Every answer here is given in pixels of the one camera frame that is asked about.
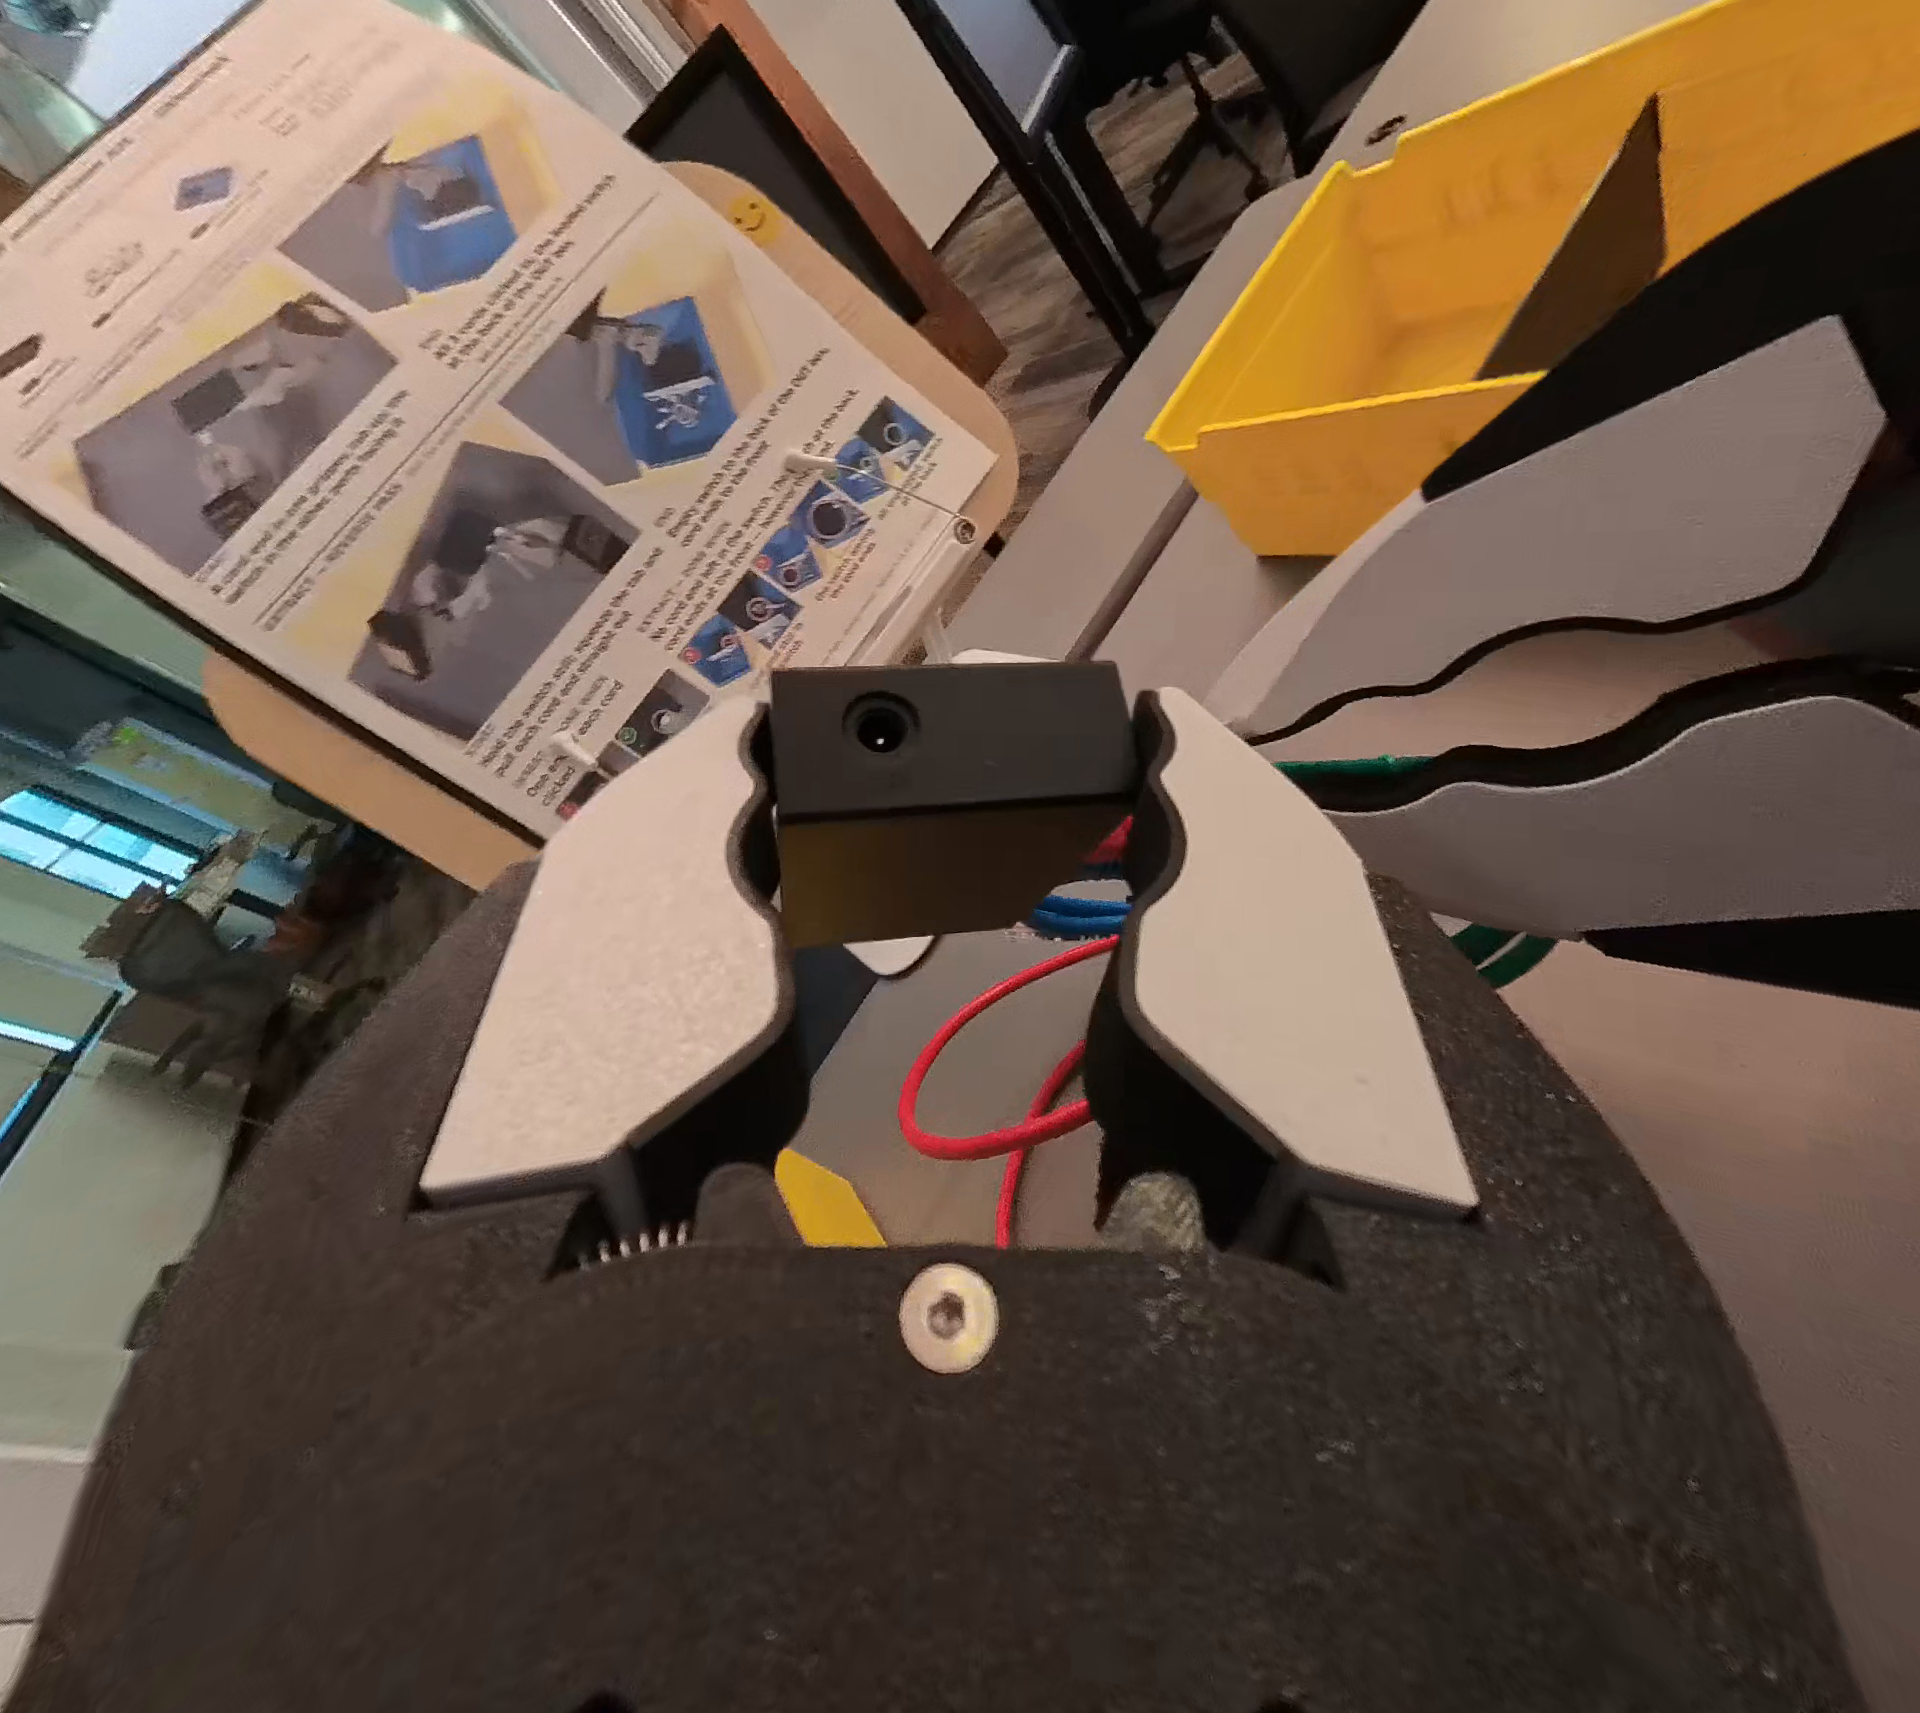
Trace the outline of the printed instruction sheet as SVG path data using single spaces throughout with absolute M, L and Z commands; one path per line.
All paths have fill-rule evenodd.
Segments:
M 4 500 L 540 841 L 892 658 L 1009 501 L 741 203 L 384 0 L 256 0 L 4 223 Z

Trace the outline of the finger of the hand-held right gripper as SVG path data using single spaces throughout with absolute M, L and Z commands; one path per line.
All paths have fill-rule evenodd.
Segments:
M 1696 682 L 1595 738 L 1458 746 L 1314 782 L 1374 871 L 1536 935 L 1905 914 L 1918 718 L 1904 682 Z
M 1419 487 L 1239 647 L 1216 718 L 1273 744 L 1551 629 L 1675 629 L 1787 591 L 1888 424 L 1818 318 L 1448 489 Z

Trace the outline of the black ethernet port box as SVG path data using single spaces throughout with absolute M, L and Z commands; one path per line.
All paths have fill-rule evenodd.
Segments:
M 1109 662 L 777 669 L 747 841 L 798 949 L 1020 923 L 1131 814 L 1144 754 Z

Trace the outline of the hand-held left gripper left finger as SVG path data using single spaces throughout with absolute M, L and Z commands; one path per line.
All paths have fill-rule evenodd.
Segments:
M 443 1119 L 428 1205 L 604 1177 L 785 1031 L 761 695 L 723 698 L 540 856 Z

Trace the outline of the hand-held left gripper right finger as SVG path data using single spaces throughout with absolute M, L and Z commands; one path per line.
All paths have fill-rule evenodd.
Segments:
M 1131 906 L 1086 1028 L 1099 1215 L 1146 1172 L 1205 1220 L 1332 1201 L 1470 1220 L 1475 1178 L 1368 871 L 1181 689 L 1139 692 Z

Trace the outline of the yellow plastic bin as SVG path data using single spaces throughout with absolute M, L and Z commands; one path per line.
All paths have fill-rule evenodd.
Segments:
M 773 1183 L 803 1246 L 877 1248 L 888 1244 L 854 1184 L 795 1148 L 779 1151 Z
M 1546 356 L 1497 356 L 1645 103 L 1652 272 L 1916 130 L 1916 0 L 1709 0 L 1332 164 L 1146 438 L 1258 553 L 1352 543 Z

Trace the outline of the computer monitor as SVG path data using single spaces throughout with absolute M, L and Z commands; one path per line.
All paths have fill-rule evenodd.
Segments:
M 795 220 L 907 323 L 926 318 L 926 301 L 898 258 L 725 23 L 692 49 L 624 137 L 660 164 L 710 164 L 732 171 Z

